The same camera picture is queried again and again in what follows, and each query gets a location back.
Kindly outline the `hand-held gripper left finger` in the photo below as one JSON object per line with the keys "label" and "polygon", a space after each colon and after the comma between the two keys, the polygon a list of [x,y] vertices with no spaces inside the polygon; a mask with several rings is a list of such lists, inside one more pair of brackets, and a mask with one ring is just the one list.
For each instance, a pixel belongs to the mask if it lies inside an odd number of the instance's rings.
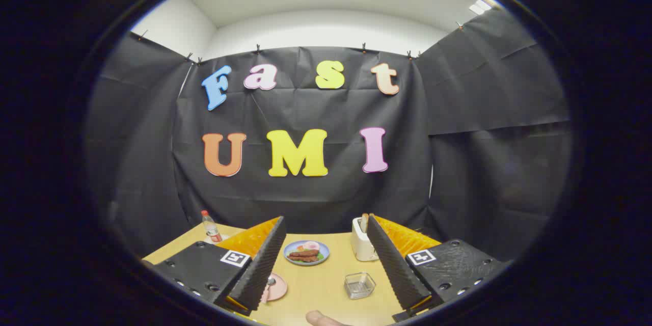
{"label": "hand-held gripper left finger", "polygon": [[195,298],[248,316],[258,310],[286,234],[279,216],[217,244],[194,242],[152,269]]}

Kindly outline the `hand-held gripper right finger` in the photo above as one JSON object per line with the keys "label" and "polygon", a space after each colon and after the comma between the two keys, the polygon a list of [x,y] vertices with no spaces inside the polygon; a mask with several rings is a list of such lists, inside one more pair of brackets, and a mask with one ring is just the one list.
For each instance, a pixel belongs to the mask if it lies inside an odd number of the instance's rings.
{"label": "hand-held gripper right finger", "polygon": [[368,215],[366,234],[403,310],[395,322],[453,302],[510,266],[463,240],[438,242],[379,215]]}

